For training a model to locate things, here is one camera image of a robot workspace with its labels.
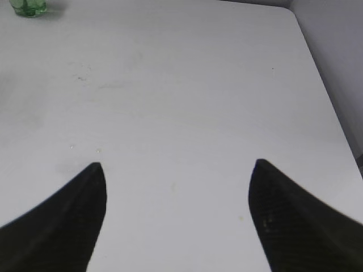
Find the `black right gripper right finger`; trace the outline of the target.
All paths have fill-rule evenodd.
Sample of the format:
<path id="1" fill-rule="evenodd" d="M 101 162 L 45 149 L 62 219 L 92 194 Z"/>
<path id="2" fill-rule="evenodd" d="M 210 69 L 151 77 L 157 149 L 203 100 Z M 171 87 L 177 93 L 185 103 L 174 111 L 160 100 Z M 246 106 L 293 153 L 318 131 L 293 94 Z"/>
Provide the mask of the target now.
<path id="1" fill-rule="evenodd" d="M 265 159 L 252 171 L 248 205 L 271 271 L 362 271 L 362 224 Z"/>

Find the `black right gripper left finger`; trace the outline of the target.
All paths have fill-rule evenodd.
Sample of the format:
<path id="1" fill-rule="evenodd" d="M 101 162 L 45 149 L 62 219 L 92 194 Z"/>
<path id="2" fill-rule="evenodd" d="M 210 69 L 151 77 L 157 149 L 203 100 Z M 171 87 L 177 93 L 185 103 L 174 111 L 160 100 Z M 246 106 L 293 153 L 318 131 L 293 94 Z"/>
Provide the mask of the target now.
<path id="1" fill-rule="evenodd" d="M 107 207 L 93 162 L 42 203 L 1 227 L 1 271 L 86 271 Z"/>

